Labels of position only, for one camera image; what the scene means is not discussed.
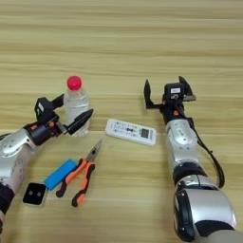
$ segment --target plastic water bottle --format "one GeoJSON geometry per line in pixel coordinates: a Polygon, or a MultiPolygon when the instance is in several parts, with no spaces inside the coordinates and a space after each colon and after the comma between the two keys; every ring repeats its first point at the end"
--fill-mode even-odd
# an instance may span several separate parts
{"type": "MultiPolygon", "coordinates": [[[[89,100],[80,77],[71,76],[66,83],[67,91],[64,96],[64,107],[68,124],[71,124],[76,117],[89,109],[89,100]]],[[[85,136],[88,133],[88,126],[89,121],[74,136],[85,136]]]]}

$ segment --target orange pliers handle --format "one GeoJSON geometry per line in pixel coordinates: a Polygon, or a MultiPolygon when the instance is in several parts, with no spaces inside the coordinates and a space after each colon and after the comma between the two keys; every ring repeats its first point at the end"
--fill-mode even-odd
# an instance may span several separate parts
{"type": "Polygon", "coordinates": [[[72,181],[72,179],[78,176],[83,171],[84,168],[85,168],[85,176],[81,185],[81,191],[72,199],[72,205],[74,207],[77,207],[79,204],[81,204],[84,201],[85,194],[89,185],[89,180],[91,178],[91,174],[95,169],[94,162],[90,162],[85,159],[84,160],[80,159],[78,166],[74,169],[74,171],[72,171],[69,175],[67,175],[63,179],[59,190],[56,192],[57,197],[62,197],[65,194],[67,185],[72,181]]]}
{"type": "Polygon", "coordinates": [[[81,185],[81,190],[72,199],[72,206],[73,207],[78,207],[78,205],[80,205],[84,201],[85,194],[87,192],[89,181],[90,181],[90,178],[91,178],[91,174],[94,170],[95,170],[95,163],[94,162],[88,162],[86,164],[85,177],[84,177],[82,185],[81,185]]]}
{"type": "Polygon", "coordinates": [[[85,166],[86,160],[80,159],[77,167],[72,172],[70,172],[61,182],[61,185],[56,192],[57,197],[62,197],[65,194],[66,186],[83,171],[85,166]]]}

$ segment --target wooden table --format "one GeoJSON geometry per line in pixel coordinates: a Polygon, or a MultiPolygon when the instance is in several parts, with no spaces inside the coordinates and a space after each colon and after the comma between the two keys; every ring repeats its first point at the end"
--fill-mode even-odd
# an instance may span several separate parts
{"type": "MultiPolygon", "coordinates": [[[[225,170],[223,191],[243,231],[242,16],[236,0],[1,0],[1,132],[33,122],[36,99],[58,96],[74,74],[83,77],[95,110],[88,136],[50,140],[32,160],[9,209],[4,242],[179,242],[162,116],[146,111],[142,97],[145,79],[159,102],[164,85],[178,75],[197,95],[186,112],[225,170]],[[156,146],[107,137],[109,118],[155,127],[156,146]],[[70,204],[80,178],[62,199],[49,193],[43,209],[22,204],[29,182],[85,156],[99,139],[103,147],[85,204],[70,204]]],[[[62,109],[60,115],[64,120],[62,109]]]]}

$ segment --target white remote control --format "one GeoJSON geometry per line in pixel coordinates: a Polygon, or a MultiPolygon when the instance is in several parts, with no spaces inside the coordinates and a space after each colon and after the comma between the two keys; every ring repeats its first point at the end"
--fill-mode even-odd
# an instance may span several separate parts
{"type": "Polygon", "coordinates": [[[151,146],[155,145],[157,135],[154,128],[114,119],[108,120],[105,133],[112,137],[151,146]]]}

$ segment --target red bottle cap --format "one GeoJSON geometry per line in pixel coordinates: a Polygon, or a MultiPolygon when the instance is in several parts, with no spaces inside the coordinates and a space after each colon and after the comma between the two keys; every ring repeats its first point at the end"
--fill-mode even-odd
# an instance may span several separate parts
{"type": "Polygon", "coordinates": [[[66,83],[70,90],[79,90],[82,88],[82,79],[79,76],[69,77],[66,83]]]}

